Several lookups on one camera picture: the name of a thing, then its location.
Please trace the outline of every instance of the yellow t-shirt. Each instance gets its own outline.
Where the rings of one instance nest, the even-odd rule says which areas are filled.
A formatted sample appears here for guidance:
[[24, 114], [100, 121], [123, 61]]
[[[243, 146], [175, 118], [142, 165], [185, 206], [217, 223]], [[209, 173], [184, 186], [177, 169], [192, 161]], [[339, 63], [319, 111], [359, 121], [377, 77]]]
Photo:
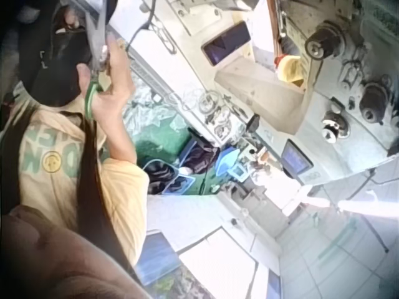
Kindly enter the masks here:
[[[58, 111], [83, 112], [83, 99], [68, 107], [40, 106], [21, 143], [21, 204], [40, 210], [53, 223], [76, 230], [76, 186], [85, 135], [79, 118]], [[98, 130], [98, 148], [105, 136]], [[149, 178], [137, 165], [106, 159], [100, 166], [105, 206], [132, 265], [142, 251], [147, 222]]]

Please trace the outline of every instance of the wire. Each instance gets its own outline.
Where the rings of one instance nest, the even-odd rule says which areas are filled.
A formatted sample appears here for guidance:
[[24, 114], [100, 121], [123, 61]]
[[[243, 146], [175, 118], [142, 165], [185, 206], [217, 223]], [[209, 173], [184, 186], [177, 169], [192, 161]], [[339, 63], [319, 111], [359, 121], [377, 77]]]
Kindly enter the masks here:
[[132, 42], [134, 41], [134, 39], [136, 38], [137, 34], [141, 31], [141, 30], [148, 30], [150, 28], [150, 25], [152, 23], [152, 19], [154, 17], [154, 13], [155, 13], [155, 3], [156, 0], [152, 0], [151, 3], [151, 9], [150, 9], [150, 15], [148, 16], [148, 20], [141, 25], [136, 31], [135, 33], [132, 35], [132, 38], [130, 39], [129, 43], [127, 44], [125, 50], [126, 52], [129, 50], [130, 45], [132, 44]]

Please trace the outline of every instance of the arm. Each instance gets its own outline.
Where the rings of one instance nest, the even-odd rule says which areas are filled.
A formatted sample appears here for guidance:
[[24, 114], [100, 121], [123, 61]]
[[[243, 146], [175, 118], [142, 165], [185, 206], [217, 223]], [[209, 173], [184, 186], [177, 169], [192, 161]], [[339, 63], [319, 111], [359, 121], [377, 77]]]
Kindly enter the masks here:
[[[130, 75], [129, 60], [113, 36], [107, 39], [110, 52], [110, 88], [95, 95], [92, 103], [94, 118], [107, 135], [110, 157], [133, 164], [137, 162], [136, 149], [122, 121], [122, 108], [135, 91]], [[90, 70], [85, 64], [77, 66], [79, 86], [85, 96], [90, 83]]]

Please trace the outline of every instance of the smiley face logo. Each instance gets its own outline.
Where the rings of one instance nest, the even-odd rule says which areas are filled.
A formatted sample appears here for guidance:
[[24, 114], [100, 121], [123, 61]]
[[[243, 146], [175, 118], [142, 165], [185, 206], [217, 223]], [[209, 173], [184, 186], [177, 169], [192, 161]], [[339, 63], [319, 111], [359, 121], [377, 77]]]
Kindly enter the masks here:
[[48, 151], [42, 160], [42, 166], [48, 173], [56, 173], [62, 164], [62, 158], [56, 151]]

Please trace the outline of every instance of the display screen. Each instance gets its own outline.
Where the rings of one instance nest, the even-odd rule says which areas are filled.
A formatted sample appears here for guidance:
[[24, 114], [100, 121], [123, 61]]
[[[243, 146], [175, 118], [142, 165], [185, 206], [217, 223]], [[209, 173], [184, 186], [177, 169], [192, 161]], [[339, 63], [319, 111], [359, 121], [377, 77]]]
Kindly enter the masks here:
[[293, 176], [296, 176], [313, 167], [312, 162], [305, 154], [291, 141], [288, 140], [282, 152], [282, 165]]
[[202, 50], [211, 64], [216, 65], [250, 40], [247, 24], [240, 22], [203, 45]]

